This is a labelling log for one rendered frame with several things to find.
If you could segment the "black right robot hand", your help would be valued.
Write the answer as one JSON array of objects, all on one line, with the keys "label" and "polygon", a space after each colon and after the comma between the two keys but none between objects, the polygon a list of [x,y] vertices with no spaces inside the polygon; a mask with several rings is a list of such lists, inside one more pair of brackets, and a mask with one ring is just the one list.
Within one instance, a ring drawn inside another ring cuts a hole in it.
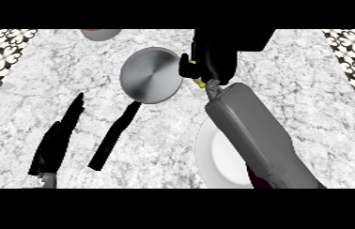
[{"label": "black right robot hand", "polygon": [[178,75],[184,78],[209,79],[220,85],[229,83],[236,68],[236,49],[221,41],[193,41],[190,54],[183,53],[178,61]]}]

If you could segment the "white plate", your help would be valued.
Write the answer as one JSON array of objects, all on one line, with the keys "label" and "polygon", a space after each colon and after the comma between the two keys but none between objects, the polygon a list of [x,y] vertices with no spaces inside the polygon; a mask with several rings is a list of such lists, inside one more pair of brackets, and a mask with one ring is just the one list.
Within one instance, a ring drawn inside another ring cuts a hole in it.
[{"label": "white plate", "polygon": [[195,139],[199,176],[209,189],[251,189],[246,165],[223,132],[206,118]]}]

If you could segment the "grey bowl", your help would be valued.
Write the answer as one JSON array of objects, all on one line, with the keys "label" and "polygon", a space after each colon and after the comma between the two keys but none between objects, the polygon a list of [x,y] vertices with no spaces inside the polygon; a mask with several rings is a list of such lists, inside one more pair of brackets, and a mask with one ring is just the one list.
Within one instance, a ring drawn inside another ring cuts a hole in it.
[{"label": "grey bowl", "polygon": [[121,29],[81,29],[79,32],[87,39],[104,41],[121,32]]}]

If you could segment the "yellow lemon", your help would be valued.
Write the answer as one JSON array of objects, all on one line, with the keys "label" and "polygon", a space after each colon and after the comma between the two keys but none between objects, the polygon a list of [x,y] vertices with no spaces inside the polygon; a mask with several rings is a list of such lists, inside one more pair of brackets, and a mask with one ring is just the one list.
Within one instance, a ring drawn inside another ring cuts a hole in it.
[{"label": "yellow lemon", "polygon": [[199,86],[199,88],[204,89],[205,88],[205,83],[202,82],[201,77],[198,79],[192,79],[192,80],[196,83],[196,85]]}]

